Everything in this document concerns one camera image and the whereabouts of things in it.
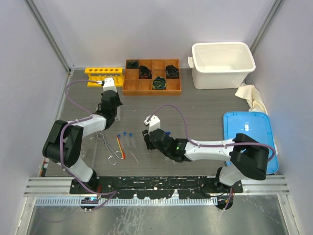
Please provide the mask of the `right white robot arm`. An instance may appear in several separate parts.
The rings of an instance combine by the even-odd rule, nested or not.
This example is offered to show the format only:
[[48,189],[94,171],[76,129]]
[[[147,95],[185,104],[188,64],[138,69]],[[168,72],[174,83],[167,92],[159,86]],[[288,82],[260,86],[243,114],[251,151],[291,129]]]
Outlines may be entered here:
[[221,193],[229,191],[243,179],[265,180],[268,161],[274,156],[271,146],[241,133],[221,142],[174,139],[159,128],[154,131],[144,130],[142,135],[147,149],[156,149],[178,163],[198,160],[230,162],[230,165],[218,168],[215,176],[215,189]]

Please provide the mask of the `yellow test tube rack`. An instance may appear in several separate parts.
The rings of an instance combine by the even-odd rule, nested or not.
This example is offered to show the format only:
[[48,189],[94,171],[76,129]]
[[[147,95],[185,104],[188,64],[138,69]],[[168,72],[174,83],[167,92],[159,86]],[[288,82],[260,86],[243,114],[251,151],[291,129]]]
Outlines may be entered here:
[[100,87],[99,82],[103,82],[105,78],[112,77],[117,87],[122,87],[124,84],[124,75],[122,67],[90,67],[85,68],[85,74],[89,81],[87,87]]

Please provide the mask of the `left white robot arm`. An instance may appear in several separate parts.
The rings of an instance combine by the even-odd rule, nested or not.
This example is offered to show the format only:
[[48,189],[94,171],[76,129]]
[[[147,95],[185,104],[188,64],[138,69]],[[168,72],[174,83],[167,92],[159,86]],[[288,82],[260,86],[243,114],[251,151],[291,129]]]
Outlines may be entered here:
[[79,121],[55,121],[43,146],[43,156],[63,165],[81,182],[80,188],[87,194],[96,192],[98,179],[96,172],[80,157],[82,140],[88,135],[110,128],[121,105],[117,91],[102,92],[95,113]]

